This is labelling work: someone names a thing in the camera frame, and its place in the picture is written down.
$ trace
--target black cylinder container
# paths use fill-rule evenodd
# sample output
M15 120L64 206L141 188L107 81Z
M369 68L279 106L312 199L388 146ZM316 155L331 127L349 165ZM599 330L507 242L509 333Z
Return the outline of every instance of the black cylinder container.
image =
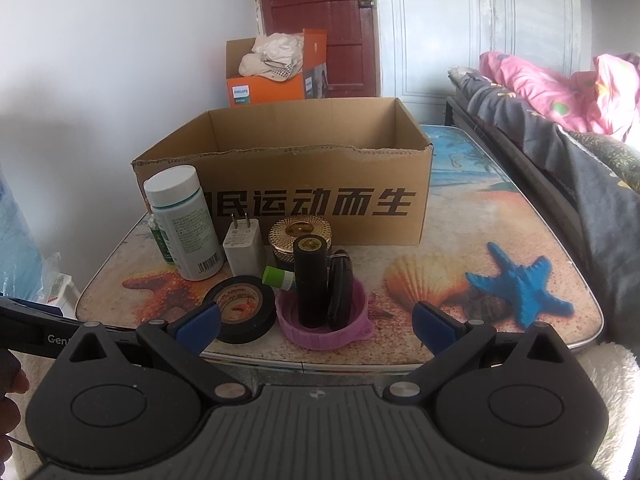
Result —
M298 321L306 328L325 324L327 292L327 248L324 238L303 235L293 242L294 273L298 295Z
M349 255L335 251L329 258L329 305L327 313L331 330L341 330L349 324L353 299L353 269Z

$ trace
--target hand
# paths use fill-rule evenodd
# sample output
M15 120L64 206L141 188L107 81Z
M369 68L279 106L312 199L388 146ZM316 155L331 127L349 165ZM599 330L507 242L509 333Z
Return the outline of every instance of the hand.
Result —
M24 370L18 371L11 384L9 392L23 394L29 389L29 380ZM9 460L12 454L11 443L5 435L11 433L20 423L20 411L11 399L0 399L0 476L4 473L4 462Z

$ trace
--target white door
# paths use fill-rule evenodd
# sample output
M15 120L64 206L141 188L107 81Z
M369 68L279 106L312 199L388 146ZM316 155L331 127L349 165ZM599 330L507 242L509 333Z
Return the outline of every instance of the white door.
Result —
M376 0L383 96L442 124L447 70L487 50L569 74L580 65L580 0Z

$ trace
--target white fluffy fabric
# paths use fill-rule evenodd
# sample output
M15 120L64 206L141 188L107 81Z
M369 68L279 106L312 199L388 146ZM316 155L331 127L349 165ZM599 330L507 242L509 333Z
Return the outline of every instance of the white fluffy fabric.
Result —
M609 429L593 460L607 480L623 480L640 433L640 368L626 348L605 343L578 356L609 410Z

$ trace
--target table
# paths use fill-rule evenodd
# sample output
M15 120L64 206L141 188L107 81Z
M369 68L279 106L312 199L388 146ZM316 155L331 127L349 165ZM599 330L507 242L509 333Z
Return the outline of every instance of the table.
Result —
M480 317L498 330L521 331L507 301L470 286L466 272L496 276L488 243L514 264L550 262L546 290L573 305L573 314L541 313L576 348L603 327L600 307L562 245L527 199L494 161L458 128L423 126L434 143L431 188L418 246L344 246L354 275L369 297L373 338L332 352L309 351L289 342L276 323L244 345L214 341L204 357L219 364L325 374L403 374L432 357L411 327L411 307L431 303L459 320ZM164 317L174 320L196 307L228 265L212 278L188 282L167 265L143 218L116 248L82 294L80 320L135 327Z

